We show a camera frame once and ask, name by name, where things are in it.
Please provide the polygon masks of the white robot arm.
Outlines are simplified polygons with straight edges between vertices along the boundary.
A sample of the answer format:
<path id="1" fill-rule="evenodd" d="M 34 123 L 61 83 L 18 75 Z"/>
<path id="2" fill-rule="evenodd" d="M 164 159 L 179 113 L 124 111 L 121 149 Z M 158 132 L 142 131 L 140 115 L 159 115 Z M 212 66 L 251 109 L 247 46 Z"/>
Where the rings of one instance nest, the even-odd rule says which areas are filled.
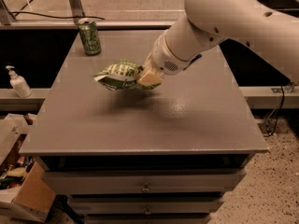
<path id="1" fill-rule="evenodd" d="M 137 82 L 159 84 L 227 38 L 298 82 L 299 19 L 257 0 L 185 0 L 183 15 L 157 38 Z"/>

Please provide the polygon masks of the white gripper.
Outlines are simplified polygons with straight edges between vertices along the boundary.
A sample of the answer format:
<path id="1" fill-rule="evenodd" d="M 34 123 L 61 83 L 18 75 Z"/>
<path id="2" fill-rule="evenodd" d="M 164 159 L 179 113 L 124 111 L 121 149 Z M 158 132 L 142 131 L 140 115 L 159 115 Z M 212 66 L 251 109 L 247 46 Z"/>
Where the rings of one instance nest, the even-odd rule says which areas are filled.
<path id="1" fill-rule="evenodd" d="M 143 66 L 145 68 L 138 75 L 136 82 L 146 87 L 160 84 L 164 81 L 164 74 L 177 75 L 201 57 L 202 54 L 197 53 L 187 61 L 179 59 L 167 46 L 166 32 L 163 32 L 155 41 L 151 53 L 144 61 Z"/>

